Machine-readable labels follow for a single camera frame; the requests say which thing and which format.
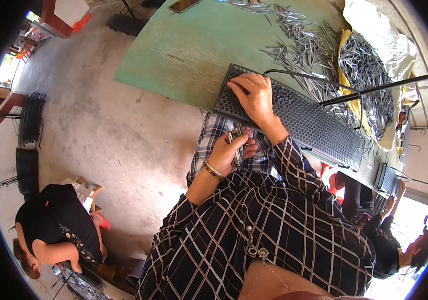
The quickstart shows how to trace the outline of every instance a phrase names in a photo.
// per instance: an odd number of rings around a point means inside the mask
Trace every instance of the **hand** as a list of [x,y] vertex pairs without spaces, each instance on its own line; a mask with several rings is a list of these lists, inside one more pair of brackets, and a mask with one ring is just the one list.
[[241,136],[235,138],[230,144],[226,141],[228,134],[224,134],[214,144],[211,155],[207,159],[209,165],[222,176],[228,176],[232,171],[232,160],[236,154],[237,149],[246,144],[246,155],[242,159],[248,159],[256,154],[257,145],[253,138],[249,137],[250,132],[248,129],[243,129]]
[[394,206],[394,197],[389,197],[386,201],[386,210],[389,212],[391,211],[392,207]]
[[247,73],[231,79],[227,86],[232,89],[239,99],[242,107],[251,118],[261,128],[270,123],[274,118],[273,93],[271,79],[260,74]]
[[406,183],[402,180],[399,180],[399,189],[397,189],[397,197],[404,196],[406,192]]

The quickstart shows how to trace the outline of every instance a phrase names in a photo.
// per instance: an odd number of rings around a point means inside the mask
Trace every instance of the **black wire rack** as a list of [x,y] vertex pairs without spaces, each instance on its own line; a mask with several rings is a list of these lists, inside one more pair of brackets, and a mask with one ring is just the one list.
[[39,194],[38,162],[36,149],[16,149],[17,185],[25,201]]
[[19,147],[25,147],[39,139],[45,101],[46,95],[43,93],[34,92],[26,95],[19,121]]

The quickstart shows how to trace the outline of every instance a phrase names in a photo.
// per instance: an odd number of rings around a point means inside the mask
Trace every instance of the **black dress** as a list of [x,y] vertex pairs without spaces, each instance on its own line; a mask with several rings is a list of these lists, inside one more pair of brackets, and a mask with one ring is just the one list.
[[91,216],[79,201],[71,184],[49,184],[40,194],[25,202],[17,212],[27,249],[34,255],[32,243],[73,243],[79,256],[93,264],[102,261],[99,237]]

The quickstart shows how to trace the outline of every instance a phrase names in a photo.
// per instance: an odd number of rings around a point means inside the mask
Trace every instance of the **wooden table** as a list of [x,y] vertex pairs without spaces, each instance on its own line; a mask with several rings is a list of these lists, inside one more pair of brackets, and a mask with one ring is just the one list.
[[[271,25],[265,15],[215,0],[203,0],[179,14],[169,9],[175,2],[167,0],[151,17],[124,57],[115,81],[211,111],[230,63],[260,73],[282,68],[259,51],[277,46],[280,40],[292,44],[277,24],[276,15],[267,15]],[[272,3],[290,5],[316,23],[328,20],[343,29],[350,28],[341,12],[327,0],[265,1]],[[289,75],[273,73],[272,78],[307,95]],[[384,161],[385,154],[380,154]],[[341,171],[372,187],[373,170],[367,164],[363,161],[358,173]]]

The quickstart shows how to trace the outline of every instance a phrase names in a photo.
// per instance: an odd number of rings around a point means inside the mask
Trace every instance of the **perforated metal tray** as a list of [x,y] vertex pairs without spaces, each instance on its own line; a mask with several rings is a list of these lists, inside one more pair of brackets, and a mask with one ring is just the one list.
[[[232,78],[245,73],[258,74],[236,64],[229,66],[213,111],[243,125],[259,129],[226,85]],[[340,166],[359,171],[364,150],[361,134],[336,116],[327,114],[326,109],[317,102],[276,80],[271,79],[271,82],[274,113],[279,116],[295,142]]]

